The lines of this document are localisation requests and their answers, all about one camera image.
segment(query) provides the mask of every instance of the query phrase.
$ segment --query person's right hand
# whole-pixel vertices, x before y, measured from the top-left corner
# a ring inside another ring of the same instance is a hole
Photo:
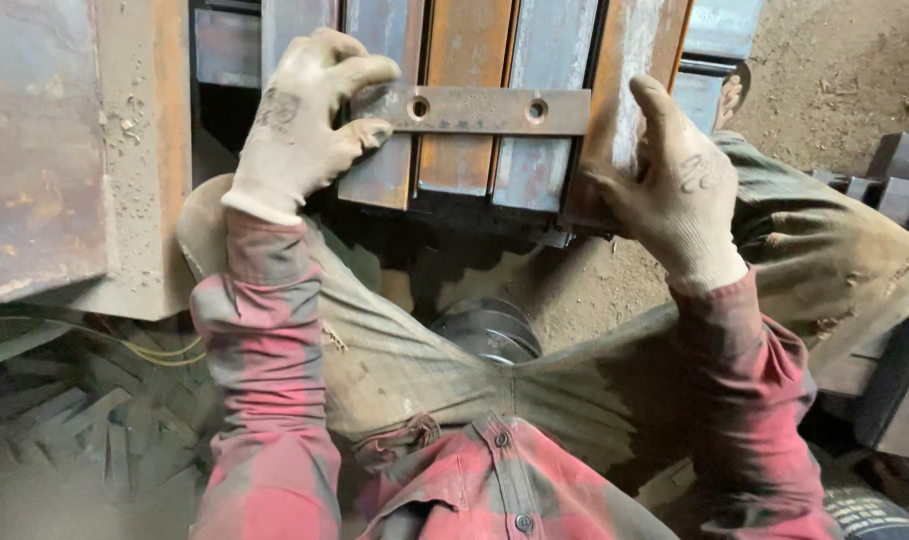
[[[580,171],[591,180],[629,236],[667,270],[667,283],[689,296],[733,284],[747,273],[732,242],[737,172],[728,157],[678,108],[660,82],[631,80],[647,122],[640,178],[626,178],[603,151],[586,149]],[[594,135],[610,133],[614,109],[595,118]],[[602,137],[610,146],[611,139]]]

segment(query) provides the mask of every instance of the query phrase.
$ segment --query person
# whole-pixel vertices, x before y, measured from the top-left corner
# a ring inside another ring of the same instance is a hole
[[[527,364],[488,362],[365,289],[298,214],[388,141],[384,121],[331,120],[399,73],[334,30],[294,39],[237,172],[185,202],[179,239],[206,277],[191,310],[228,424],[191,536],[337,538],[331,430],[376,473],[362,538],[675,538],[629,494],[686,456],[701,534],[839,537],[796,430],[808,348],[813,367],[909,313],[909,234],[735,133],[709,139],[638,76],[649,166],[623,178],[587,149],[582,171],[674,302]]]

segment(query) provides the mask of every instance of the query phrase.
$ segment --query cable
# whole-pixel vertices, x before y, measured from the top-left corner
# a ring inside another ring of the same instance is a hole
[[[45,317],[31,317],[28,315],[0,315],[0,321],[5,321],[5,320],[8,320],[8,321],[10,321],[10,320],[44,321],[47,323],[65,325],[65,326],[72,327],[77,330],[83,330],[85,332],[89,332],[91,334],[98,335],[101,338],[108,338],[108,339],[111,339],[112,341],[116,341],[116,342],[120,343],[121,345],[124,345],[125,347],[127,347],[128,350],[130,350],[135,355],[138,355],[142,359],[145,359],[148,362],[151,362],[153,364],[157,364],[160,366],[164,366],[164,367],[177,367],[177,366],[184,366],[187,364],[193,364],[194,362],[199,362],[199,361],[203,360],[204,357],[206,357],[208,355],[208,353],[205,351],[205,352],[201,352],[200,354],[198,354],[195,357],[186,358],[184,360],[161,360],[159,358],[151,357],[151,356],[154,356],[154,357],[170,358],[170,357],[176,357],[179,355],[183,355],[183,354],[187,353],[188,351],[190,351],[191,349],[193,349],[194,347],[196,347],[199,343],[201,343],[200,336],[198,336],[194,341],[192,341],[190,345],[188,345],[187,347],[184,347],[184,349],[151,350],[151,349],[147,349],[145,347],[141,347],[140,345],[137,345],[136,343],[129,341],[127,339],[115,337],[113,335],[110,335],[109,333],[100,331],[99,329],[94,329],[87,325],[79,325],[77,323],[71,323],[71,322],[62,321],[59,319],[48,319]]]

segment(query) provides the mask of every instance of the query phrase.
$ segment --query shirt cuff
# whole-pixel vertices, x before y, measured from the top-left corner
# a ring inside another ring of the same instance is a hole
[[[290,283],[308,270],[304,220],[278,225],[232,208],[228,222],[228,266],[235,279],[255,286]]]
[[[740,280],[697,296],[671,290],[678,305],[678,338],[693,358],[729,359],[756,349],[763,323],[756,270]]]

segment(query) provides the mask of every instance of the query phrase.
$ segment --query metal bracket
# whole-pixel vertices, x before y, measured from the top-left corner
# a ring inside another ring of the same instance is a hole
[[[591,120],[590,90],[383,86],[352,102],[355,118],[381,118],[396,132],[580,137]]]

